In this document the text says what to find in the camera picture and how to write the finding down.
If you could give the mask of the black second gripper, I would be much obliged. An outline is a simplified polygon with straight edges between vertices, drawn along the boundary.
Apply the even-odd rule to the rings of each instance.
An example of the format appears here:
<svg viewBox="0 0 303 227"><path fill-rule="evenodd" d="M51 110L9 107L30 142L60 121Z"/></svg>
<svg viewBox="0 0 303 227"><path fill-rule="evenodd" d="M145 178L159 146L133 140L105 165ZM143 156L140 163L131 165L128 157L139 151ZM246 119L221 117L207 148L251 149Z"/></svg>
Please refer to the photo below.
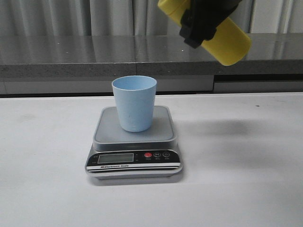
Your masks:
<svg viewBox="0 0 303 227"><path fill-rule="evenodd" d="M190 9L181 17L179 35L184 43L197 48L203 41L211 40L216 33L216 26L233 13L241 0L192 0Z"/></svg>

